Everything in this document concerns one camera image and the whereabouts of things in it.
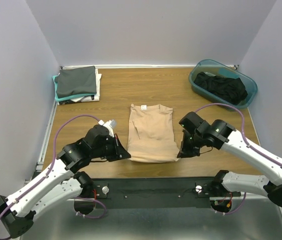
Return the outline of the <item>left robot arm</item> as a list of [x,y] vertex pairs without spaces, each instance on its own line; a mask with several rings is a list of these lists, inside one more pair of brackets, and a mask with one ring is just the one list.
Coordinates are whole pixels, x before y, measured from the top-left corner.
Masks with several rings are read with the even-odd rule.
[[81,169],[93,159],[113,162],[130,158],[114,133],[115,120],[100,120],[85,137],[67,144],[38,176],[9,196],[0,195],[0,223],[15,239],[26,233],[50,207],[71,198],[95,195],[95,184]]

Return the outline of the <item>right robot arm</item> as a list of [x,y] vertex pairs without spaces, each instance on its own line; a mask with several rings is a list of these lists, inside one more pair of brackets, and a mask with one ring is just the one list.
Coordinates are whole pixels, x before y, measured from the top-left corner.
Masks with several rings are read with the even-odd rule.
[[201,148],[211,147],[228,152],[261,172],[249,175],[220,170],[208,185],[215,196],[251,193],[267,197],[282,208],[282,158],[244,138],[242,132],[220,119],[209,124],[192,111],[179,124],[183,127],[183,139],[178,158],[198,157]]

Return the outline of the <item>beige t shirt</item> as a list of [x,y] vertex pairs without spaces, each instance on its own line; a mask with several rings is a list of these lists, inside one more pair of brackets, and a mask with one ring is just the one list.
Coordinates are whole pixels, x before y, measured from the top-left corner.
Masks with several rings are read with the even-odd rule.
[[179,148],[174,136],[173,109],[162,104],[131,104],[127,151],[132,162],[177,162]]

